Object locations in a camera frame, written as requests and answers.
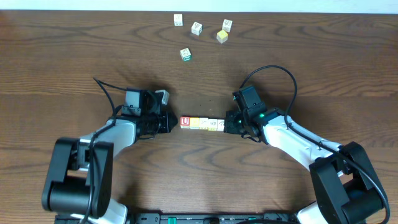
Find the plain yellow block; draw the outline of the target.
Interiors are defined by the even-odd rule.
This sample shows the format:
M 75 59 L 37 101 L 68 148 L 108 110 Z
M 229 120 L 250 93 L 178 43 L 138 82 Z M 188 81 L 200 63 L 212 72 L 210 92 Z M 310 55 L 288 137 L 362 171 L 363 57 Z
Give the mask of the plain yellow block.
M 190 117 L 190 129 L 199 129 L 200 119 L 197 117 Z

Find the red letter U block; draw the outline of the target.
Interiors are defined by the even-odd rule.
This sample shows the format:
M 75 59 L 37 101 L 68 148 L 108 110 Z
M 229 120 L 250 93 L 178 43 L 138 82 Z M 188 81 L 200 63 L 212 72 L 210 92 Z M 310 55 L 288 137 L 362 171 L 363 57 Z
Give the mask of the red letter U block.
M 182 129 L 190 129 L 190 117 L 181 116 L 180 117 L 180 127 Z

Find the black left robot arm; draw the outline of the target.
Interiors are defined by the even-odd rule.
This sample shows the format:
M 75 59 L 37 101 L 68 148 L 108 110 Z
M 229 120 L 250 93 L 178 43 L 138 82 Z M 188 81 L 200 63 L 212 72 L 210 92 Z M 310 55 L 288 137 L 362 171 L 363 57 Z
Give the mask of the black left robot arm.
M 68 223 L 126 223 L 127 206 L 111 197 L 113 160 L 138 140 L 170 133 L 178 121 L 166 109 L 166 90 L 126 89 L 124 104 L 113 108 L 104 126 L 54 145 L 42 207 Z

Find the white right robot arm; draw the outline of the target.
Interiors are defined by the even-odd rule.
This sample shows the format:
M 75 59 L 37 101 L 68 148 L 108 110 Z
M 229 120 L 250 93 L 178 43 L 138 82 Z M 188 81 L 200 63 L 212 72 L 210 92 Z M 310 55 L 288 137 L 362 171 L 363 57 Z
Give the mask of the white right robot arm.
M 278 108 L 269 109 L 256 89 L 233 93 L 236 110 L 227 111 L 224 132 L 276 147 L 304 166 L 316 201 L 295 213 L 296 223 L 364 223 L 388 211 L 386 193 L 364 148 L 342 145 L 313 134 Z

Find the white block yellow edge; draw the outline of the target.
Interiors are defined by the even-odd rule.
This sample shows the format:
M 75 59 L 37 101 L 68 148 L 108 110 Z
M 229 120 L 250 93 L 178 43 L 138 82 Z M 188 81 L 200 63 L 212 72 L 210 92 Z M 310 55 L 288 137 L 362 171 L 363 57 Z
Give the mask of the white block yellow edge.
M 199 118 L 199 128 L 200 129 L 208 129 L 208 120 L 209 118 Z

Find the white block yellow side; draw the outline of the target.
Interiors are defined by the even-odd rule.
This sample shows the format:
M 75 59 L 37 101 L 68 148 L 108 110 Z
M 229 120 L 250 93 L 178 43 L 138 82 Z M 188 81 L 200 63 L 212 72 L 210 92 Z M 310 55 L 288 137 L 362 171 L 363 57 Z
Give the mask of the white block yellow side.
M 208 130 L 209 131 L 217 131 L 218 130 L 218 120 L 209 118 L 208 119 Z

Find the white block blue letter T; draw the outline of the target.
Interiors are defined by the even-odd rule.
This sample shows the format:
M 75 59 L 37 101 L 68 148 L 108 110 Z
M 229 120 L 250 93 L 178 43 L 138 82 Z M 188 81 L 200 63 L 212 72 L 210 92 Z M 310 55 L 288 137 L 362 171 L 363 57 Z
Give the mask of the white block blue letter T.
M 217 130 L 224 131 L 224 120 L 223 119 L 217 120 Z

